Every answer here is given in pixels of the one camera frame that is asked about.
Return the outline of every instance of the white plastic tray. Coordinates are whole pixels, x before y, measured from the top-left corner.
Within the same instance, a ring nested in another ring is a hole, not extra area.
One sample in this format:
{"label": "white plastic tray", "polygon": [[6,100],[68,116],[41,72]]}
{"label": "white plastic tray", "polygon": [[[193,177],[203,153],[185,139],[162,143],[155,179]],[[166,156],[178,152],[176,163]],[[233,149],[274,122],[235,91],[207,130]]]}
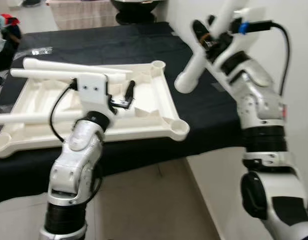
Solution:
{"label": "white plastic tray", "polygon": [[[136,87],[131,108],[118,109],[114,126],[105,133],[106,142],[159,137],[182,141],[186,138],[190,128],[178,117],[165,80],[164,62],[108,67],[133,71],[127,74],[127,80],[122,84],[109,84],[109,93],[114,99],[123,99],[130,80],[136,82]],[[61,146],[61,142],[52,134],[47,120],[57,97],[69,82],[70,80],[27,80],[11,114],[36,114],[44,117],[37,122],[5,124],[0,132],[0,158],[6,158],[19,150]],[[61,115],[66,114],[75,117],[72,121],[59,120],[55,123],[56,130],[64,138],[69,136],[73,122],[82,116],[78,94],[73,90],[62,99],[54,116],[55,119],[57,116],[61,119]]]}

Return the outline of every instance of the table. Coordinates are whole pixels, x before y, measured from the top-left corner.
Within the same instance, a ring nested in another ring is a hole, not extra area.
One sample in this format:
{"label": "table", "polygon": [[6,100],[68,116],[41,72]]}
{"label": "table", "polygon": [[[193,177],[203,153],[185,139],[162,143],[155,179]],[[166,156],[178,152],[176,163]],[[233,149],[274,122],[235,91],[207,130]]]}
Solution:
{"label": "table", "polygon": [[[29,33],[23,36],[19,51],[53,47],[53,53],[38,59],[86,65],[143,64],[154,60],[166,63],[165,76],[181,119],[191,127],[183,142],[169,138],[106,143],[100,164],[110,175],[171,159],[197,155],[210,150],[242,146],[236,103],[205,71],[197,88],[180,94],[174,80],[192,55],[190,48],[173,34],[166,22],[91,29]],[[12,68],[22,67],[22,58]],[[13,104],[26,79],[8,76],[0,95],[0,105]],[[0,159],[0,202],[45,192],[49,171],[60,148],[20,151]]]}

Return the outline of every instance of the floor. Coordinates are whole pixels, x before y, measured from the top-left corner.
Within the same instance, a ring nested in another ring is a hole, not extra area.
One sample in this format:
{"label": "floor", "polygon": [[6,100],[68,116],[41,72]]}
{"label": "floor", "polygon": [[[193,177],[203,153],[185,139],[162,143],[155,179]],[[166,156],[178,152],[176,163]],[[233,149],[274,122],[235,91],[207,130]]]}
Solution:
{"label": "floor", "polygon": [[[108,176],[87,208],[87,240],[218,240],[183,160]],[[46,195],[0,203],[0,240],[36,240]]]}
{"label": "floor", "polygon": [[58,30],[51,9],[46,6],[44,0],[37,7],[20,7],[12,10],[5,5],[2,6],[2,3],[0,3],[0,13],[9,13],[18,18],[20,21],[19,26],[24,34]]}

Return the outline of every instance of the white plastic tube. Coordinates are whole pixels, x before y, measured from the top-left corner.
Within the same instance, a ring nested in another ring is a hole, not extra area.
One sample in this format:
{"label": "white plastic tube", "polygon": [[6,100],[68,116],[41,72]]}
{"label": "white plastic tube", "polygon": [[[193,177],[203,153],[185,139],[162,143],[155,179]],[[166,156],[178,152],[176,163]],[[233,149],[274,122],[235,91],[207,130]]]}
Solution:
{"label": "white plastic tube", "polygon": [[199,47],[194,52],[184,71],[178,75],[175,81],[176,90],[182,94],[188,94],[194,90],[205,68],[206,53],[202,47]]}
{"label": "white plastic tube", "polygon": [[99,66],[88,66],[80,64],[71,64],[71,63],[61,63],[56,61],[42,61],[35,58],[27,57],[23,60],[23,66],[25,69],[39,69],[39,70],[59,70],[59,71],[69,71],[69,72],[87,72],[87,73],[132,73],[131,70],[123,69],[114,69],[108,67],[99,67]]}
{"label": "white plastic tube", "polygon": [[[53,122],[74,121],[83,116],[82,111],[57,112],[53,116]],[[49,112],[47,113],[13,113],[0,114],[0,125],[10,123],[27,123],[27,124],[46,124],[49,120]]]}
{"label": "white plastic tube", "polygon": [[211,36],[217,39],[220,34],[226,32],[230,22],[233,20],[234,11],[243,8],[248,1],[249,0],[225,0],[225,3],[209,29]]}
{"label": "white plastic tube", "polygon": [[[21,69],[12,68],[10,74],[13,77],[19,78],[33,78],[33,79],[52,79],[52,80],[69,80],[71,78],[78,77],[81,72],[75,71],[48,71],[48,70],[35,70],[35,69]],[[124,73],[103,73],[108,77],[111,84],[119,84],[126,80],[126,74]]]}

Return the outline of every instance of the white wall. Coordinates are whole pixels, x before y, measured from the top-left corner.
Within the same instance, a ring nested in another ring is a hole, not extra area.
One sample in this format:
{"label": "white wall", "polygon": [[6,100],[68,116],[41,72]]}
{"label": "white wall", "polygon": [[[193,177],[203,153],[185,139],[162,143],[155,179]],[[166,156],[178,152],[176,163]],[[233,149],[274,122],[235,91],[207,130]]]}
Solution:
{"label": "white wall", "polygon": [[[217,14],[223,2],[168,0],[161,7],[171,27],[195,49],[197,43],[190,30],[191,21],[204,21],[208,14]],[[308,192],[308,0],[251,0],[249,5],[267,7],[267,19],[284,25],[290,33],[292,59],[285,91],[287,134]],[[249,54],[272,75],[278,89],[285,63],[281,33],[276,29],[261,33]],[[230,148],[188,160],[223,239],[270,239],[260,222],[248,217],[241,206],[239,176],[245,172],[241,155],[242,148]]]}

